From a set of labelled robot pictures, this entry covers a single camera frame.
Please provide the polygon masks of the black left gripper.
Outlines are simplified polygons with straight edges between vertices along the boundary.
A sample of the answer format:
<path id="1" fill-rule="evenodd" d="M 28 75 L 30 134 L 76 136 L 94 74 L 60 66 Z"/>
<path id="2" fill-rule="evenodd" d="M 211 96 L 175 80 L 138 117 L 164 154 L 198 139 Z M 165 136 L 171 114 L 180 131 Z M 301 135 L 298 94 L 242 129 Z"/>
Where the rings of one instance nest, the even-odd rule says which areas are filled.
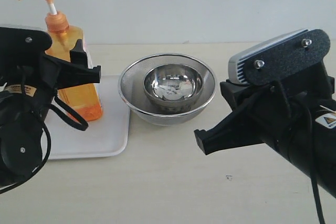
<path id="1" fill-rule="evenodd" d="M 88 68 L 82 39 L 70 50 L 70 62 L 46 54 L 1 54 L 1 119 L 33 114 L 45 119 L 56 95 L 65 89 L 100 83 L 101 66 Z"/>

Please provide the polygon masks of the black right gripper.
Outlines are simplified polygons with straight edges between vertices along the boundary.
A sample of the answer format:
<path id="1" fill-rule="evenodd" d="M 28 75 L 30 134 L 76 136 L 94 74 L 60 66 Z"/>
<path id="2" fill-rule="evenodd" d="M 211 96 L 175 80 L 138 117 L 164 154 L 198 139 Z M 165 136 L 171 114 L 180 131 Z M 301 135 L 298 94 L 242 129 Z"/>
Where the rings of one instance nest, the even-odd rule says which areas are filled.
<path id="1" fill-rule="evenodd" d="M 205 155 L 263 142 L 286 145 L 303 114 L 296 101 L 333 95 L 333 77 L 322 63 L 261 86 L 238 85 L 228 79 L 219 85 L 233 112 L 209 130 L 194 130 L 197 146 Z M 236 110 L 243 104 L 247 104 L 246 112 Z"/>

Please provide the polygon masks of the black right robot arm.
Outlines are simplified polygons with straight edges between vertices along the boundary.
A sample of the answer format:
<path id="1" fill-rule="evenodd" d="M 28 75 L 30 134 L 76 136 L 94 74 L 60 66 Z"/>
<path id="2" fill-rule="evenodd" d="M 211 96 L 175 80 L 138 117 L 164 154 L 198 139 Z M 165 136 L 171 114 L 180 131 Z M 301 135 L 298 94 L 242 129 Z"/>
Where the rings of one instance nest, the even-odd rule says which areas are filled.
<path id="1" fill-rule="evenodd" d="M 335 195 L 334 79 L 322 62 L 261 86 L 220 83 L 231 113 L 209 130 L 195 130 L 204 154 L 266 144 Z"/>

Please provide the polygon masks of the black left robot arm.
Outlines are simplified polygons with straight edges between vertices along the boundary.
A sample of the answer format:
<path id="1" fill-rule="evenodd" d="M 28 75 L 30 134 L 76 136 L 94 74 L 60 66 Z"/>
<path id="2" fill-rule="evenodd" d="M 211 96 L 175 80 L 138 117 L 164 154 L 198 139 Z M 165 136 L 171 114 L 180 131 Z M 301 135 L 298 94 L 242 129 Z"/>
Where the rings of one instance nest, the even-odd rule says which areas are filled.
<path id="1" fill-rule="evenodd" d="M 62 88 L 98 83 L 100 67 L 88 67 L 81 39 L 70 51 L 70 61 L 45 53 L 45 43 L 9 44 L 1 51 L 1 192 L 35 176 L 46 164 L 51 148 L 41 148 L 50 137 L 45 124 L 54 111 L 69 126 L 85 131 L 88 122 L 58 97 Z"/>

